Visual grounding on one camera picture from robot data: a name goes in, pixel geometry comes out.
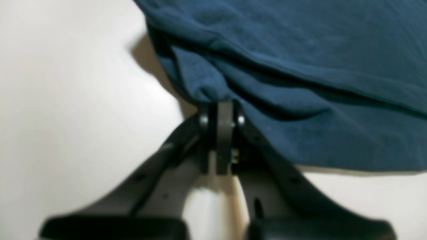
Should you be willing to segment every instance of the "blue cloth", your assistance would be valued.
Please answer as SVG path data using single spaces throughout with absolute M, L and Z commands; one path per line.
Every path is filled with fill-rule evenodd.
M 427 169 L 427 1 L 135 0 L 177 91 L 295 164 Z

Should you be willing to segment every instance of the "blue shirt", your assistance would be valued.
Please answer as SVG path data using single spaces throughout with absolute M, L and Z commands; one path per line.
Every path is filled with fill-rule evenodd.
M 177 91 L 295 164 L 427 169 L 424 0 L 135 0 Z

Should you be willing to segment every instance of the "screw hole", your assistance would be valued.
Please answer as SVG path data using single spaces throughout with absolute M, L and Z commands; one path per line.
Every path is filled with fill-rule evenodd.
M 146 176 L 145 176 L 145 174 L 138 174 L 136 177 L 135 177 L 135 182 L 142 182 L 144 179 L 146 178 Z

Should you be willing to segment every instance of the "white surface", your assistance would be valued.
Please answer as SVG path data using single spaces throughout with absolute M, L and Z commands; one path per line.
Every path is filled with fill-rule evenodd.
M 47 216 L 119 184 L 194 111 L 174 96 L 131 0 L 0 1 L 0 240 L 33 240 Z M 427 239 L 427 174 L 306 175 L 399 239 Z M 226 240 L 194 225 L 226 217 L 213 206 L 238 191 L 209 189 L 185 217 L 195 240 Z

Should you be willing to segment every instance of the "black plastic part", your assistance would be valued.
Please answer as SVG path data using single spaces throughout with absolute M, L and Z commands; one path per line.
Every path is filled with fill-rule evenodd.
M 393 240 L 383 222 L 360 220 L 255 220 L 248 240 Z
M 185 240 L 187 228 L 177 219 L 71 216 L 50 220 L 41 235 L 55 240 Z
M 389 223 L 358 216 L 334 203 L 283 159 L 250 123 L 239 103 L 204 105 L 162 147 L 106 197 L 68 217 L 47 221 L 53 240 L 182 240 L 187 192 L 208 171 L 208 153 L 225 174 L 239 151 L 239 177 L 251 224 L 249 240 L 393 240 Z

